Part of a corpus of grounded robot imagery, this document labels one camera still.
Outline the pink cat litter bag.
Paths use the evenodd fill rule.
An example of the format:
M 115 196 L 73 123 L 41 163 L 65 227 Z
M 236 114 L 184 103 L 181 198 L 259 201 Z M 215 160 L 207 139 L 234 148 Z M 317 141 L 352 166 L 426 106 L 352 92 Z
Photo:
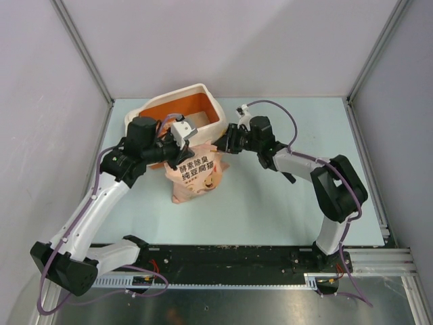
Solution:
M 194 146 L 194 155 L 184 160 L 176 169 L 164 164 L 165 176 L 173 183 L 172 202 L 181 204 L 203 196 L 216 189 L 229 165 L 223 154 L 210 142 Z

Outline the white orange litter box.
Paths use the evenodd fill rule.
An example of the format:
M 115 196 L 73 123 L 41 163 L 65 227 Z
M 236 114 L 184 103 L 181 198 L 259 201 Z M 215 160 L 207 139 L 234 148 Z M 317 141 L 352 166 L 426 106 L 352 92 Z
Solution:
M 175 140 L 170 127 L 177 119 L 204 111 L 210 124 L 201 127 L 189 139 L 189 148 L 214 143 L 227 129 L 228 122 L 221 108 L 208 88 L 198 83 L 150 99 L 142 107 L 129 112 L 124 119 L 126 154 L 144 160 L 149 165 L 163 162 L 148 162 L 149 149 L 158 142 Z

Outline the black bag sealing clip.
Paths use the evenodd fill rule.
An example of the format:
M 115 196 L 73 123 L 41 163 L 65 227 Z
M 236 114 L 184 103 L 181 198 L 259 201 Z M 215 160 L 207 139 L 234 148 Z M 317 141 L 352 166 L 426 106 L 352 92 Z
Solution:
M 282 172 L 281 173 L 291 184 L 296 183 L 295 177 L 291 173 Z

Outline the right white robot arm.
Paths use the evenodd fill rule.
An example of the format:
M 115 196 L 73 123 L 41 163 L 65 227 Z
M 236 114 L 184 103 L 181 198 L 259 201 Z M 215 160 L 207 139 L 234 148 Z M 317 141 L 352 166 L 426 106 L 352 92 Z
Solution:
M 301 152 L 276 140 L 269 119 L 252 118 L 249 125 L 229 124 L 214 142 L 217 150 L 228 154 L 256 153 L 264 169 L 281 173 L 290 183 L 302 178 L 312 183 L 324 214 L 317 239 L 312 245 L 312 263 L 320 272 L 335 266 L 352 221 L 361 218 L 368 193 L 349 159 L 343 155 L 325 160 Z

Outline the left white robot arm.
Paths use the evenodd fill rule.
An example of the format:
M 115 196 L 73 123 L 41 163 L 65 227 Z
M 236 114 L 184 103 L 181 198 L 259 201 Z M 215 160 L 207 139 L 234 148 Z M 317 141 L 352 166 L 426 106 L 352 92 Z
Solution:
M 148 266 L 147 244 L 135 236 L 103 247 L 91 244 L 110 211 L 148 166 L 167 163 L 175 169 L 193 156 L 189 140 L 198 130 L 189 119 L 179 115 L 165 134 L 160 135 L 161 130 L 161 121 L 135 117 L 119 143 L 99 155 L 95 183 L 73 215 L 48 243 L 36 242 L 30 250 L 43 280 L 79 297 L 110 271 Z

